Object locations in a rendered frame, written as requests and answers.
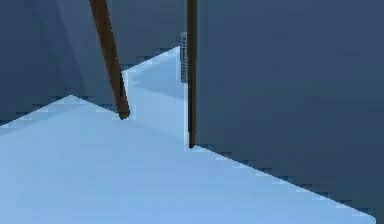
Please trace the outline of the grey ribbed object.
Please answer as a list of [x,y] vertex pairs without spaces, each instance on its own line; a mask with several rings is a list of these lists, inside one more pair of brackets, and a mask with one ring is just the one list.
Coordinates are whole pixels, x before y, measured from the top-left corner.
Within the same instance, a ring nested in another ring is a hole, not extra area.
[[181,82],[188,82],[188,53],[187,53],[187,32],[180,35],[180,66],[181,66]]

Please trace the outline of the brown wooden door frame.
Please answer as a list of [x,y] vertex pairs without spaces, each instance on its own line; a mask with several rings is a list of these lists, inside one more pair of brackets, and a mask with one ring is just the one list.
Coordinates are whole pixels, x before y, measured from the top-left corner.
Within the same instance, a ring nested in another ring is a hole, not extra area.
[[[122,72],[106,0],[89,0],[95,28],[101,45],[108,78],[112,87],[119,118],[129,117],[130,109],[125,93]],[[188,84],[189,147],[196,145],[196,62],[197,62],[197,0],[187,0],[187,41],[185,59]]]

